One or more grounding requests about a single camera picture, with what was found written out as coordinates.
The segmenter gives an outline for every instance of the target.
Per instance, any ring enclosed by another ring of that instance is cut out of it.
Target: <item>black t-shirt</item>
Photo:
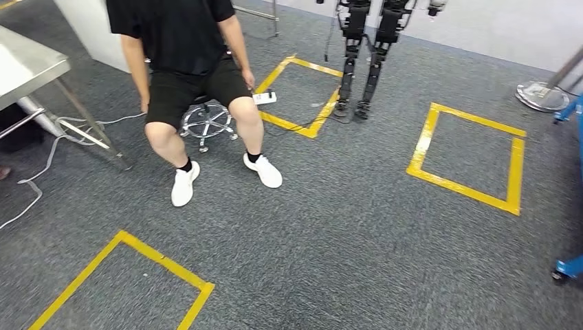
[[[142,39],[150,68],[205,75],[225,54],[231,0],[107,0],[111,32]]]

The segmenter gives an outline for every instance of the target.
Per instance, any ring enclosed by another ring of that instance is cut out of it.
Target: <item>blue equipment frame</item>
[[[569,120],[569,117],[573,115],[573,112],[576,113],[578,121],[579,149],[582,164],[581,176],[583,179],[583,95],[579,96],[577,100],[571,102],[563,111],[555,113],[555,123]],[[583,254],[569,261],[557,260],[556,269],[553,273],[553,279],[560,284],[569,278],[577,278],[578,275],[582,273]]]

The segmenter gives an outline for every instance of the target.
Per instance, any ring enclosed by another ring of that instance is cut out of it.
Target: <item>black sock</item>
[[[193,163],[190,160],[190,157],[188,158],[188,162],[186,163],[186,165],[182,166],[181,168],[178,168],[179,170],[182,170],[184,172],[190,172],[190,170],[193,169]]]
[[[257,160],[259,159],[259,156],[261,156],[261,153],[259,153],[259,155],[251,155],[251,154],[249,153],[249,151],[247,152],[247,157],[249,158],[249,161],[250,161],[251,163],[255,163],[255,162],[257,162]]]

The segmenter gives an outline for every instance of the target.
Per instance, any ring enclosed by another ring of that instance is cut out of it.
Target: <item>rolling stool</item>
[[[195,98],[181,122],[180,136],[185,138],[191,135],[199,138],[199,152],[201,153],[208,151],[208,147],[204,145],[206,139],[224,131],[230,133],[231,140],[238,138],[238,135],[229,127],[232,117],[227,108],[222,104],[208,103],[211,100],[212,98],[207,95]]]

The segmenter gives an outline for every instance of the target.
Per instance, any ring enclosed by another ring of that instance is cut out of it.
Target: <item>black cable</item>
[[[340,0],[336,2],[336,7],[334,7],[334,12],[332,13],[332,19],[330,20],[330,33],[328,33],[328,39],[326,40],[326,45],[324,47],[324,62],[328,62],[328,49],[330,48],[330,42],[332,41],[332,33],[334,32],[334,21],[338,15],[338,7],[340,7]]]
[[[559,86],[557,86],[557,88],[558,88],[560,91],[562,91],[562,92],[564,92],[564,93],[567,93],[567,94],[569,94],[570,96],[575,96],[576,98],[579,98],[579,97],[581,97],[581,95],[577,95],[577,94],[575,94],[575,93],[571,93],[570,91],[567,91],[567,90],[563,89],[562,87],[559,87]]]
[[[284,128],[281,128],[279,126],[276,126],[275,128],[278,131],[281,131],[282,132],[282,133],[279,133],[279,134],[270,133],[267,129],[265,129],[265,132],[266,132],[266,134],[268,134],[270,136],[274,136],[274,137],[277,138],[277,137],[280,137],[280,136],[282,136],[282,135],[284,135],[284,134],[286,134],[288,132],[295,132],[295,131],[299,131],[301,129],[306,129],[306,126],[312,125],[314,122],[321,121],[321,120],[328,120],[328,119],[332,119],[333,121],[339,122],[340,124],[343,124],[343,125],[350,124],[350,121],[346,121],[346,122],[345,121],[342,121],[342,120],[340,120],[338,118],[335,118],[333,115],[322,115],[322,116],[318,116],[318,117],[314,118],[313,120],[310,120],[309,122],[306,122],[304,124],[296,125],[296,126],[290,128],[290,129],[284,129]]]

